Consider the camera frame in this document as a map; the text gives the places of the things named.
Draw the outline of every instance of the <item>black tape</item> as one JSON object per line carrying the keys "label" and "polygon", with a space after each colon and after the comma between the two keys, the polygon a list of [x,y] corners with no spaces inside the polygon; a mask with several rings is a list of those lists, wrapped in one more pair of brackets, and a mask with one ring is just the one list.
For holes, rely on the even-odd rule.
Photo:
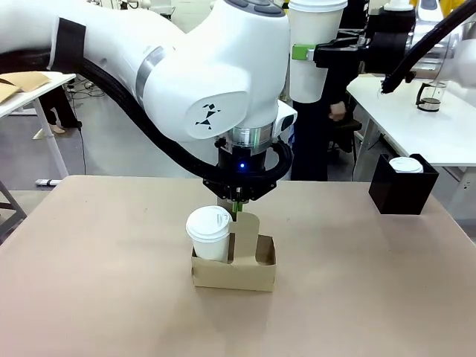
{"label": "black tape", "polygon": [[77,73],[83,65],[86,26],[59,19],[56,49],[51,69]]}

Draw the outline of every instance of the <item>black logo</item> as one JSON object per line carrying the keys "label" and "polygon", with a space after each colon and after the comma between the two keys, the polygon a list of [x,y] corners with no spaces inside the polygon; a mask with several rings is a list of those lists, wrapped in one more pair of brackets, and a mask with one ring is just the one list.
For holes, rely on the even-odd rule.
{"label": "black logo", "polygon": [[208,125],[208,130],[211,130],[211,124],[210,121],[208,120],[209,117],[212,115],[221,112],[219,109],[215,109],[215,104],[207,104],[206,106],[203,106],[202,108],[208,108],[207,112],[207,117],[205,118],[204,121],[197,121],[195,125]]}

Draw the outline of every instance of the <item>white table leg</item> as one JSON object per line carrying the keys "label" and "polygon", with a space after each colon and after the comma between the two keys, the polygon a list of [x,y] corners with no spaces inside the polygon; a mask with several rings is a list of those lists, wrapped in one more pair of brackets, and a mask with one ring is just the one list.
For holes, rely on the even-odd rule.
{"label": "white table leg", "polygon": [[448,212],[453,216],[454,219],[465,218],[459,217],[458,212],[464,211],[462,208],[465,198],[475,183],[476,167],[467,167],[448,205]]}
{"label": "white table leg", "polygon": [[376,125],[373,122],[372,118],[369,118],[369,123],[365,129],[364,139],[361,142],[360,150],[358,151],[358,157],[356,162],[356,167],[354,168],[353,181],[361,181],[362,173],[365,168],[365,156],[370,148],[370,146],[375,141]]}
{"label": "white table leg", "polygon": [[33,106],[36,110],[36,115],[38,115],[39,121],[42,124],[43,132],[45,133],[46,141],[50,147],[51,154],[53,154],[54,162],[56,163],[59,170],[59,177],[64,179],[68,176],[68,169],[66,169],[65,161],[61,156],[60,149],[58,147],[57,141],[54,138],[53,132],[46,120],[45,112],[43,111],[42,105],[39,102],[39,99],[33,101]]}

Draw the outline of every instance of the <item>black pants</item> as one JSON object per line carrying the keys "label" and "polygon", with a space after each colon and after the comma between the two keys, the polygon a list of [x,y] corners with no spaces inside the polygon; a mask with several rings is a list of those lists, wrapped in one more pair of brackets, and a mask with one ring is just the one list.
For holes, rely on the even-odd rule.
{"label": "black pants", "polygon": [[50,125],[57,123],[57,117],[51,111],[52,108],[55,108],[63,128],[77,128],[77,119],[74,116],[73,109],[71,109],[62,87],[55,88],[42,95],[39,98],[39,102],[42,105],[46,119]]}
{"label": "black pants", "polygon": [[291,180],[327,181],[327,150],[332,121],[322,102],[293,103],[297,111]]}

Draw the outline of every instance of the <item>white paper cup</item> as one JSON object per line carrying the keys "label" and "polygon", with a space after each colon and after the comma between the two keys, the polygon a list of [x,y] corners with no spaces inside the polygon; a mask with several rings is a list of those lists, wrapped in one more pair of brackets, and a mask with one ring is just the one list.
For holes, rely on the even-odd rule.
{"label": "white paper cup", "polygon": [[219,206],[202,207],[190,214],[185,228],[197,257],[224,263],[228,261],[232,220],[229,212]]}
{"label": "white paper cup", "polygon": [[389,161],[390,166],[396,173],[422,173],[423,166],[415,158],[392,158]]}
{"label": "white paper cup", "polygon": [[[291,0],[291,51],[293,45],[319,45],[336,38],[347,0]],[[289,96],[299,103],[321,99],[327,69],[313,61],[291,59]]]}

